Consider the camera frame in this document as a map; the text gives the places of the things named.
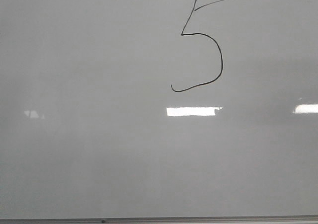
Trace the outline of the white whiteboard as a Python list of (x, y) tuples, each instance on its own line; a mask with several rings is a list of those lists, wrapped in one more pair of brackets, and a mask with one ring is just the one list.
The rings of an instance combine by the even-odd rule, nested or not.
[(0, 0), (0, 216), (315, 215), (318, 0)]

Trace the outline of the grey aluminium whiteboard frame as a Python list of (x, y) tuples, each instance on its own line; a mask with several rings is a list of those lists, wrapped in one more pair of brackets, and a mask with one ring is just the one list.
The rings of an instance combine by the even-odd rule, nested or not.
[(2, 224), (316, 224), (318, 216), (1, 219), (0, 222)]

